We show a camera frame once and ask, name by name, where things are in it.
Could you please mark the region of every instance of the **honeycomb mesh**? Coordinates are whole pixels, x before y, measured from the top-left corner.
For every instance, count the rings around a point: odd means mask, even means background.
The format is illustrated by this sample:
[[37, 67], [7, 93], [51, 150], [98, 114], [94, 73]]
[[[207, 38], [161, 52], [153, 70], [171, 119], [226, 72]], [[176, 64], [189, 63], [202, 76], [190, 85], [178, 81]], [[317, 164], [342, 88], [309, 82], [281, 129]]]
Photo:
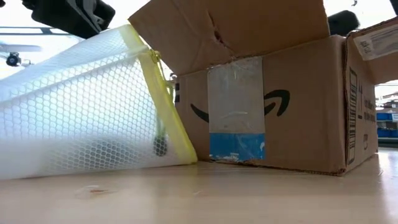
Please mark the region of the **honeycomb mesh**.
[[110, 30], [0, 80], [0, 179], [180, 164], [136, 57], [145, 50]]

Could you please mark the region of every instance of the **amazon box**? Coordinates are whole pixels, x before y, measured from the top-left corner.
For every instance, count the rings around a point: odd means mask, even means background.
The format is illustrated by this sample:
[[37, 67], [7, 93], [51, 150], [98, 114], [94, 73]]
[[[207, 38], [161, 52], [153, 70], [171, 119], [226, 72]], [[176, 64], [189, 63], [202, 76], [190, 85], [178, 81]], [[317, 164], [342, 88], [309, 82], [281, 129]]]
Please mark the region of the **amazon box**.
[[323, 0], [151, 0], [129, 22], [179, 75], [329, 36]]
[[398, 79], [398, 19], [179, 75], [198, 157], [341, 175], [377, 150], [374, 86]]

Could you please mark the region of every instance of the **wooden table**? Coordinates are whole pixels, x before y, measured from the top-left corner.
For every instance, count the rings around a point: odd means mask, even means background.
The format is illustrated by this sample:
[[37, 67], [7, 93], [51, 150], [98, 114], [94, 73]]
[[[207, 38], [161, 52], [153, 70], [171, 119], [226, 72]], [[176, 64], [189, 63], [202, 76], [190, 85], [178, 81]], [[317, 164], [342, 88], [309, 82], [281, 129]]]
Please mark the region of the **wooden table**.
[[[91, 198], [77, 190], [117, 190]], [[0, 182], [0, 223], [398, 223], [398, 151], [344, 177], [199, 163]]]

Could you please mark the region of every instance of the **blue bin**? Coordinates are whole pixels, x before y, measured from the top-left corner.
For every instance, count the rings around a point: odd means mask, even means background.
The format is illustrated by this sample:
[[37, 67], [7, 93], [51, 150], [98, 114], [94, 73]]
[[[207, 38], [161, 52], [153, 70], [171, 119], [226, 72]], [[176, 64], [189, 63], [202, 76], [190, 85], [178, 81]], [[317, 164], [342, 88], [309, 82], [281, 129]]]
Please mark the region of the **blue bin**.
[[390, 138], [398, 138], [398, 130], [390, 130]]
[[390, 113], [377, 113], [378, 121], [392, 121], [392, 114]]
[[378, 129], [377, 135], [379, 136], [379, 138], [389, 138], [391, 135], [391, 132], [390, 132], [390, 130]]

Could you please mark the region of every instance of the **amazon smile logo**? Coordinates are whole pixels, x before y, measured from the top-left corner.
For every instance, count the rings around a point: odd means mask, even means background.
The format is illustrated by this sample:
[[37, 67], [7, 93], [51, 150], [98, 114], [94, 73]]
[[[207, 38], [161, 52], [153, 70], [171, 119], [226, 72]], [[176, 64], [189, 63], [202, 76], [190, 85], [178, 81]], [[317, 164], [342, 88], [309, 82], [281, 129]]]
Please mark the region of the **amazon smile logo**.
[[[287, 107], [289, 106], [290, 102], [290, 92], [287, 90], [274, 90], [264, 96], [264, 101], [273, 99], [273, 98], [280, 98], [282, 101], [280, 102], [279, 109], [276, 113], [277, 116], [282, 116]], [[267, 116], [274, 108], [276, 107], [276, 103], [272, 102], [264, 107], [264, 116]], [[202, 111], [201, 109], [197, 108], [195, 105], [191, 104], [192, 111], [202, 120], [209, 123], [209, 114]]]

